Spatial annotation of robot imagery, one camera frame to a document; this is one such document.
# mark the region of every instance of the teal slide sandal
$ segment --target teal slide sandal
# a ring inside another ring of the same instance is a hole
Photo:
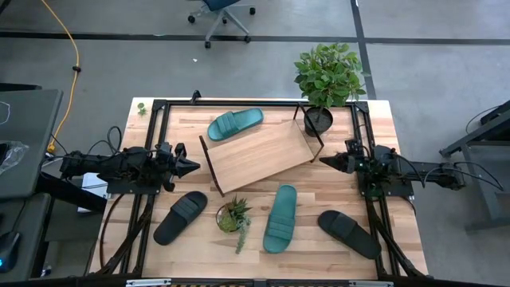
[[[280,186],[264,232],[263,246],[268,253],[284,252],[290,244],[296,224],[296,203],[296,188],[288,184]]]
[[[226,112],[219,116],[207,128],[211,140],[226,140],[231,136],[260,124],[264,114],[259,108],[251,108],[240,112]]]

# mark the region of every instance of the green leafy plant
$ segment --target green leafy plant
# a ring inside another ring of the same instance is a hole
[[[300,61],[294,63],[299,73],[294,81],[300,86],[301,97],[307,96],[320,113],[323,108],[341,107],[350,97],[358,100],[367,93],[359,83],[361,61],[348,50],[347,44],[318,44],[310,53],[301,53]]]
[[[147,110],[145,109],[145,104],[139,103],[137,107],[139,115],[144,116],[147,113]]]
[[[246,199],[238,201],[236,196],[231,202],[225,204],[225,209],[226,212],[222,213],[218,225],[224,232],[239,230],[239,240],[237,240],[236,248],[236,254],[239,254],[245,245],[246,235],[251,224],[251,219],[246,214],[246,211],[252,208],[247,207]]]

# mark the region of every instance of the black slide sandal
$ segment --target black slide sandal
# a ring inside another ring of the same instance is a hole
[[[319,227],[334,239],[351,247],[368,259],[381,254],[381,245],[376,242],[358,223],[336,210],[327,210],[317,219]]]
[[[170,208],[170,212],[154,231],[154,241],[165,246],[172,243],[206,208],[207,197],[200,191],[191,191]]]

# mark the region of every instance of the slide sandal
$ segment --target slide sandal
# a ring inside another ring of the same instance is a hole
[[[207,197],[200,191],[191,191],[170,208],[170,212],[154,231],[153,238],[160,245],[172,243],[206,208]]]
[[[259,108],[226,112],[209,125],[207,135],[211,140],[226,140],[238,132],[260,124],[262,120],[264,120],[264,114]]]
[[[280,186],[264,232],[263,246],[268,253],[284,252],[290,244],[296,224],[296,202],[296,188],[288,184]]]
[[[376,242],[358,223],[336,210],[327,210],[317,219],[319,226],[334,239],[368,259],[376,259],[381,254],[381,245]]]

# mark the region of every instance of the office chair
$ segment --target office chair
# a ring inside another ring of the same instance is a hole
[[[193,24],[195,22],[195,17],[200,17],[202,14],[208,13],[216,13],[216,21],[212,27],[210,27],[209,32],[206,35],[206,49],[210,48],[210,37],[213,35],[214,31],[218,27],[220,21],[223,21],[223,24],[226,24],[227,18],[232,21],[239,29],[243,30],[246,33],[245,42],[250,43],[252,38],[249,36],[249,31],[242,25],[242,23],[233,16],[229,8],[230,7],[241,7],[241,6],[251,6],[251,5],[233,5],[234,3],[239,2],[240,0],[202,0],[205,4],[200,8],[200,10],[190,13],[188,16],[188,22]],[[254,15],[256,12],[255,7],[249,8],[249,14]]]

